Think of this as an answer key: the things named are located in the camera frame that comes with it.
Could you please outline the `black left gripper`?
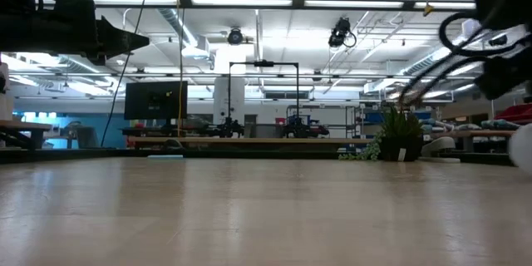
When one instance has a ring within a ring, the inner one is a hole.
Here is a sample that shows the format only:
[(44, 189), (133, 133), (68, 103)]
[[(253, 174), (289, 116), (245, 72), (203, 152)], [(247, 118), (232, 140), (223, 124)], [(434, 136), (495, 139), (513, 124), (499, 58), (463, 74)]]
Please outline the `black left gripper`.
[(96, 20), (93, 6), (41, 11), (2, 7), (1, 50), (83, 56), (97, 65), (150, 44), (148, 37)]

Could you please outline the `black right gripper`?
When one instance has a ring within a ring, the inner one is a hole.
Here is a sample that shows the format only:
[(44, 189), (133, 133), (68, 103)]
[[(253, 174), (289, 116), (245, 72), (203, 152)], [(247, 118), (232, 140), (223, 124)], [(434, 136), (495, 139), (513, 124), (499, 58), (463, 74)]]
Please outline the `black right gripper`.
[(495, 100), (516, 86), (531, 80), (531, 48), (512, 57), (493, 57), (482, 64), (483, 73), (475, 84), (488, 100)]

